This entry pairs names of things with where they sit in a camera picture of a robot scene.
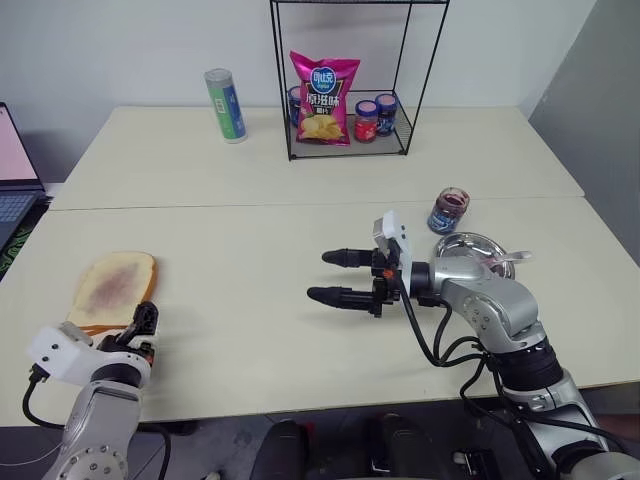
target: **table surface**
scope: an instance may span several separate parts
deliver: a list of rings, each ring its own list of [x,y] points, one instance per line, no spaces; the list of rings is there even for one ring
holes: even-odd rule
[[[368,269],[320,255],[373,247],[372,222],[390,208],[408,226],[415,259],[429,259],[439,237],[425,226],[424,202],[48,212],[0,284],[0,425],[28,424],[25,348],[40,327],[64,320],[84,269],[114,250],[144,250],[159,263],[144,420],[457,397],[473,366],[428,365],[400,306],[375,319],[306,296],[314,285],[370,288]],[[578,385],[640,379],[640,271],[584,199],[476,200],[459,230],[535,253],[517,277]],[[418,309],[427,338],[441,315]],[[456,316],[447,343],[470,332]],[[49,381],[34,410],[65,421],[77,391]],[[488,375],[472,393],[494,393]]]
[[[222,141],[209,108],[116,108],[52,209],[581,196],[516,108],[424,109],[408,156],[287,161],[281,110],[244,109],[249,138]]]

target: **potato chip bag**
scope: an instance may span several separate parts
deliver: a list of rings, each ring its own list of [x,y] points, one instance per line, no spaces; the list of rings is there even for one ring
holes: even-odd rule
[[[347,92],[360,60],[325,58],[317,62],[289,54],[300,77],[300,121],[296,140],[349,145]]]

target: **metal plate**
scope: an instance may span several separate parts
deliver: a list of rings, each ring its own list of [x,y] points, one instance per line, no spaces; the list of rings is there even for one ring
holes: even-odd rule
[[[436,245],[436,257],[475,257],[492,258],[507,253],[500,245],[484,235],[472,232],[454,232],[445,235]],[[502,262],[491,271],[504,278],[516,278],[513,262]]]

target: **blue jar lid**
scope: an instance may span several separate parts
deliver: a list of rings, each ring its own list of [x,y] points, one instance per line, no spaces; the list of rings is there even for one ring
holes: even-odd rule
[[[398,100],[395,95],[383,93],[376,97],[376,105],[378,105],[381,112],[390,112],[398,108]]]
[[[372,100],[361,100],[356,103],[356,113],[361,117],[376,117],[378,115],[378,106]]]
[[[292,100],[295,103],[300,103],[300,87],[291,87],[287,92],[287,96],[289,100]]]

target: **metal rack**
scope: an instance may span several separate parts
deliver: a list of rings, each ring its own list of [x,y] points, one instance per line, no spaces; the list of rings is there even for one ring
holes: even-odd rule
[[[420,107],[422,106],[422,100],[427,88],[431,69],[433,67],[433,60],[435,58],[438,44],[440,42],[440,37],[442,35],[442,28],[444,26],[444,21],[449,9],[449,0],[269,0],[269,3],[271,7],[273,43],[276,54],[276,63],[278,66],[278,84],[280,90],[280,101],[282,104],[282,117],[284,121],[284,132],[289,160],[301,158],[349,157],[361,155],[407,155],[407,153],[409,153],[409,147],[411,146],[415,126],[420,114]],[[347,94],[347,100],[350,104],[353,104],[361,99],[373,98],[380,93],[392,93],[393,95],[395,95],[398,100],[399,108],[396,113],[394,135],[390,135],[388,137],[378,137],[372,143],[359,143],[357,141],[352,141],[350,146],[317,145],[296,141],[296,127],[291,124],[289,119],[289,107],[287,100],[288,83],[285,73],[285,54],[282,47],[283,28],[280,16],[281,4],[389,5],[397,8],[400,8],[400,6],[404,5],[407,8],[402,37],[398,35],[400,49],[398,54],[398,61],[395,66],[393,84],[390,85],[390,88],[387,89],[350,90]],[[435,42],[433,45],[433,50],[429,58],[424,82],[420,91],[420,99],[417,104],[416,113],[413,116],[413,119],[410,119],[410,116],[405,110],[402,104],[402,99],[398,94],[396,88],[398,86],[398,74],[401,70],[403,53],[405,50],[407,30],[411,22],[411,14],[414,8],[417,6],[441,6],[442,17],[440,19],[437,35],[435,37]],[[353,113],[348,113],[347,128],[350,132],[353,132],[354,121],[355,115]]]

